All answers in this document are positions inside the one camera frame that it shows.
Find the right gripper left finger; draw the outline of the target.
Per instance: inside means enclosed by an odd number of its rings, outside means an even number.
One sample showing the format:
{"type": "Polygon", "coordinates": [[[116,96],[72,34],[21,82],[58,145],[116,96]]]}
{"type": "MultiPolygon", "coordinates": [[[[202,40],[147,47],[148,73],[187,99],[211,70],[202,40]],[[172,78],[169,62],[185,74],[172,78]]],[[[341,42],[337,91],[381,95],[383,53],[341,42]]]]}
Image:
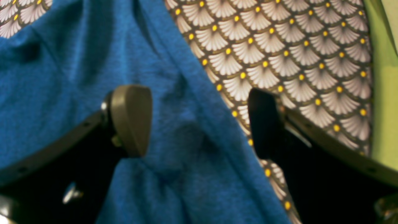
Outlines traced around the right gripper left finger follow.
{"type": "Polygon", "coordinates": [[[123,158],[146,155],[153,98],[122,85],[51,145],[1,169],[2,224],[94,224],[123,158]]]}

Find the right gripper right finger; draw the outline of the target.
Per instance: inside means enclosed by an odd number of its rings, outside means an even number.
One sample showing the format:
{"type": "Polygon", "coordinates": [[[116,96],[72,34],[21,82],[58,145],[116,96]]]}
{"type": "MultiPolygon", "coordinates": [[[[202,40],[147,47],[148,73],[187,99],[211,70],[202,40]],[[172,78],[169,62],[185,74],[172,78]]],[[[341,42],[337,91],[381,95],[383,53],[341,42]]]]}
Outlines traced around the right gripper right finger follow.
{"type": "Polygon", "coordinates": [[[304,224],[396,224],[397,171],[348,148],[278,95],[253,88],[248,114],[260,159],[280,166],[304,224]]]}

